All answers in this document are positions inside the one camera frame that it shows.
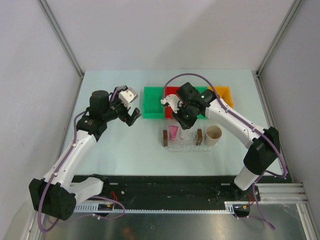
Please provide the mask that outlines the green plastic bin far left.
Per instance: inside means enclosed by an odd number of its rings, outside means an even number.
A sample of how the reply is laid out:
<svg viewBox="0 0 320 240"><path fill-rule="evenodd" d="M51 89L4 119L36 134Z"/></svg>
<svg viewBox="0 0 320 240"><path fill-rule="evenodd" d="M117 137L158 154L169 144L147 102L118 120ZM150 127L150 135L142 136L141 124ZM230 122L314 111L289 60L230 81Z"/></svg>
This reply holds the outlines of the green plastic bin far left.
<svg viewBox="0 0 320 240"><path fill-rule="evenodd" d="M143 90L142 116L144 119L164 119L165 108L161 104L163 87L145 86Z"/></svg>

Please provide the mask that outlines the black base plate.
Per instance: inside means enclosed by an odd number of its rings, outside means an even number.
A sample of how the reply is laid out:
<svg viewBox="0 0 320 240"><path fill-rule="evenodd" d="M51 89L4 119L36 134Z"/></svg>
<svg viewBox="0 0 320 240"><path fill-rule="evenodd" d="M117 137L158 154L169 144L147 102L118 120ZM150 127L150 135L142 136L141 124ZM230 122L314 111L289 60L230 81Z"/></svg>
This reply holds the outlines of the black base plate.
<svg viewBox="0 0 320 240"><path fill-rule="evenodd" d="M99 194L123 205L183 207L191 204L260 200L258 187L239 190L234 176L129 176L108 175Z"/></svg>

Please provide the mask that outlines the white toothpaste tube red cap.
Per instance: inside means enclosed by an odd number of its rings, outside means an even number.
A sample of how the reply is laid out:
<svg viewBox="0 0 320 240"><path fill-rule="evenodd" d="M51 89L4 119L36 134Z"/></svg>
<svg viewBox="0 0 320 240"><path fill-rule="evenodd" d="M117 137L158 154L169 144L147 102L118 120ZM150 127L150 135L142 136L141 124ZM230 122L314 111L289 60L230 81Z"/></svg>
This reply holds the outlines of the white toothpaste tube red cap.
<svg viewBox="0 0 320 240"><path fill-rule="evenodd" d="M181 140L184 140L184 139L186 138L187 132L188 132L188 129L182 129L182 128L180 128L180 129L179 129L179 138L180 138Z"/></svg>

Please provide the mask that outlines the red plastic bin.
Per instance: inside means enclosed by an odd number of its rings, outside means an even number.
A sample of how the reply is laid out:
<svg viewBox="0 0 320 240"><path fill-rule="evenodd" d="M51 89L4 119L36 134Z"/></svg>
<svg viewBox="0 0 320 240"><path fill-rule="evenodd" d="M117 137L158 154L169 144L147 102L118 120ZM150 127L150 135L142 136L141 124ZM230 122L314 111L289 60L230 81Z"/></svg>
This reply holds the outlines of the red plastic bin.
<svg viewBox="0 0 320 240"><path fill-rule="evenodd" d="M173 113L177 113L182 106L182 101L177 95L179 86L167 86L165 88L165 100L167 105L165 106L164 116L166 119L172 119Z"/></svg>

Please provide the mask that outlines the aluminium frame post left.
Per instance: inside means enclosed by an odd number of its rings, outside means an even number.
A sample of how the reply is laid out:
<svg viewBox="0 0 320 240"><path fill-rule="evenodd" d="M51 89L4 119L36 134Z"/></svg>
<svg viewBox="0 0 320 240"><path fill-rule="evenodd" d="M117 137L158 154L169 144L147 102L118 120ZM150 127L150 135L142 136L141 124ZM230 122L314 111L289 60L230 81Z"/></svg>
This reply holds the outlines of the aluminium frame post left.
<svg viewBox="0 0 320 240"><path fill-rule="evenodd" d="M63 51L65 52L67 58L71 62L74 70L76 71L79 78L82 80L84 78L84 72L81 69L81 66L59 24L57 18L55 17L54 12L52 11L50 5L48 4L47 0L37 0L40 9L43 11L49 25L51 26L56 38L58 39Z"/></svg>

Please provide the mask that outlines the aluminium frame post right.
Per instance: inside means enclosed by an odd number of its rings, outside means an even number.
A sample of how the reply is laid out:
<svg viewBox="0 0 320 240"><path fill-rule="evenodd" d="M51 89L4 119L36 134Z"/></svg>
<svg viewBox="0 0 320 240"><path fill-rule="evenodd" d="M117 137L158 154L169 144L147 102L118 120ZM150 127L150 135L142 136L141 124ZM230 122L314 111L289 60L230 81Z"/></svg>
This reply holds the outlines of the aluminium frame post right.
<svg viewBox="0 0 320 240"><path fill-rule="evenodd" d="M255 71L257 76L260 76L270 60L272 59L273 55L275 54L278 46L280 45L282 39L284 38L285 34L289 30L291 24L293 23L294 19L296 18L297 14L299 13L301 7L305 3L305 0L294 0L286 13L279 29L277 30L274 38L270 46L267 49L261 63L259 64L257 70Z"/></svg>

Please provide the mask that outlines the clear glass tray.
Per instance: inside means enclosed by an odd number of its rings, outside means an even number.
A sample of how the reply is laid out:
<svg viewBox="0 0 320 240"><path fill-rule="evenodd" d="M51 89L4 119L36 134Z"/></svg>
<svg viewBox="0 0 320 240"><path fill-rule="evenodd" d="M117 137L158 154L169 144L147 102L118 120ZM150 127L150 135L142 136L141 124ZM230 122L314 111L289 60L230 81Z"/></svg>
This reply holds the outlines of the clear glass tray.
<svg viewBox="0 0 320 240"><path fill-rule="evenodd" d="M173 140L170 139L168 130L162 131L162 147L168 152L208 152L214 150L218 143L213 146L208 146L205 143L205 135L201 128L188 130L184 139L179 136Z"/></svg>

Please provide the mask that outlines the yellow plastic bin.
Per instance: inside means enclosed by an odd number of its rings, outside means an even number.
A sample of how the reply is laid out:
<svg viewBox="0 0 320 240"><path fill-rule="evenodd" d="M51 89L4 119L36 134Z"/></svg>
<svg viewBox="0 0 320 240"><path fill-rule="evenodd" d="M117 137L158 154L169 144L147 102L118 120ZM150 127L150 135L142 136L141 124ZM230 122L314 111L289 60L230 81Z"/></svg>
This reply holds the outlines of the yellow plastic bin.
<svg viewBox="0 0 320 240"><path fill-rule="evenodd" d="M217 99L218 104L225 110L234 108L231 91L229 86L209 86L208 89L213 92L213 96Z"/></svg>

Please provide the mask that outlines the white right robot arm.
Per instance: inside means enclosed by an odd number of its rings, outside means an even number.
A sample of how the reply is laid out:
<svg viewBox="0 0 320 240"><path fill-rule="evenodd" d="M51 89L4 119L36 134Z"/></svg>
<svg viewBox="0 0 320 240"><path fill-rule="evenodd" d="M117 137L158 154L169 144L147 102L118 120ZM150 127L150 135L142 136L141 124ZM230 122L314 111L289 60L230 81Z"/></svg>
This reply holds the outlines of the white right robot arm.
<svg viewBox="0 0 320 240"><path fill-rule="evenodd" d="M189 82L162 100L172 109L172 116L183 130L190 129L202 115L228 130L247 148L243 168L230 188L231 196L242 201L249 187L280 156L279 132L274 127L263 128L249 121L227 105L211 89L199 92Z"/></svg>

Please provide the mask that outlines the pink toothpaste tube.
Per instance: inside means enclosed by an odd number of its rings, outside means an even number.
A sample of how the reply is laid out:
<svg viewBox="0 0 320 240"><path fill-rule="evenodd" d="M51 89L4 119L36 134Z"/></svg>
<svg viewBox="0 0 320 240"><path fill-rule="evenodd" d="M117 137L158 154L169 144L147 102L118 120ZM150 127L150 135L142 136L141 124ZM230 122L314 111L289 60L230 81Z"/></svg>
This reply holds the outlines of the pink toothpaste tube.
<svg viewBox="0 0 320 240"><path fill-rule="evenodd" d="M179 127L176 125L169 125L168 128L170 140L175 140L178 134Z"/></svg>

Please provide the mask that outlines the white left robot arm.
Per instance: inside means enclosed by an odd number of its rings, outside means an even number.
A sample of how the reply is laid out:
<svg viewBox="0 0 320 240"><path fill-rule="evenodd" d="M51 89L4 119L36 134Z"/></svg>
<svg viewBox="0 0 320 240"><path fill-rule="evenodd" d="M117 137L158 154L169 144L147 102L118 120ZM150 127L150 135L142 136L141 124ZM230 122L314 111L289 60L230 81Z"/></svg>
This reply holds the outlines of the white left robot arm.
<svg viewBox="0 0 320 240"><path fill-rule="evenodd" d="M74 118L73 138L66 150L42 179L34 178L29 184L38 218L45 214L65 221L78 204L93 196L100 200L110 196L111 188L103 176L93 174L76 184L72 184L72 180L109 122L119 119L130 127L141 116L138 108L129 113L131 103L137 97L138 94L126 85L116 87L113 93L96 90L91 94L89 107Z"/></svg>

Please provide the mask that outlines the green plastic bin with cup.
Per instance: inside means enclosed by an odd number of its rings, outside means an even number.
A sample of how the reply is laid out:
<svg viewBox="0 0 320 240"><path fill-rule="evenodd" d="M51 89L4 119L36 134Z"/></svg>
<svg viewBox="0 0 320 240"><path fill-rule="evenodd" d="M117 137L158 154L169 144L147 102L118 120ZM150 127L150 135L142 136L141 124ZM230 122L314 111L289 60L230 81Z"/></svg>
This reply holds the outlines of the green plastic bin with cup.
<svg viewBox="0 0 320 240"><path fill-rule="evenodd" d="M206 108L210 106L212 101L212 91L208 87L196 87L196 96L193 98L193 103L197 106L199 118L206 118L205 111Z"/></svg>

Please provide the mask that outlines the beige cup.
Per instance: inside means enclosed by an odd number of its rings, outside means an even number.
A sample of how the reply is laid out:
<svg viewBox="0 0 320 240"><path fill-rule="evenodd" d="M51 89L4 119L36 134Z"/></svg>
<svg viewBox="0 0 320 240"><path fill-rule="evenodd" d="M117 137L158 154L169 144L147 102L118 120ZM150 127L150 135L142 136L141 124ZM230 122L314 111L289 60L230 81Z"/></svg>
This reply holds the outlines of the beige cup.
<svg viewBox="0 0 320 240"><path fill-rule="evenodd" d="M219 142L221 136L222 130L216 125L211 125L205 131L205 144L212 147Z"/></svg>

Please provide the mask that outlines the aluminium frame post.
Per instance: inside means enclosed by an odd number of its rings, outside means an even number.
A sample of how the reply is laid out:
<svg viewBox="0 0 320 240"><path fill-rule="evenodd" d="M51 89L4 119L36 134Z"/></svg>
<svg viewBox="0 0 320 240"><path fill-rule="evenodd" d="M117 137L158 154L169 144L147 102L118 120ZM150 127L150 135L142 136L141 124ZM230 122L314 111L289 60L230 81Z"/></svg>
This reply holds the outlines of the aluminium frame post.
<svg viewBox="0 0 320 240"><path fill-rule="evenodd" d="M67 58L71 62L74 70L76 71L79 78L82 80L84 78L84 72L81 69L81 66L59 24L57 18L55 17L54 12L52 11L50 5L48 4L47 0L37 0L40 9L43 11L49 25L51 26L56 38L58 39L63 51L65 52Z"/></svg>
<svg viewBox="0 0 320 240"><path fill-rule="evenodd" d="M272 59L273 55L275 54L278 46L280 45L282 39L284 38L285 34L289 30L291 24L293 23L294 19L296 18L297 14L299 13L301 7L305 3L305 0L294 0L286 13L279 29L277 30L274 38L270 46L267 49L261 63L259 64L257 70L255 71L257 76L260 76L270 60Z"/></svg>

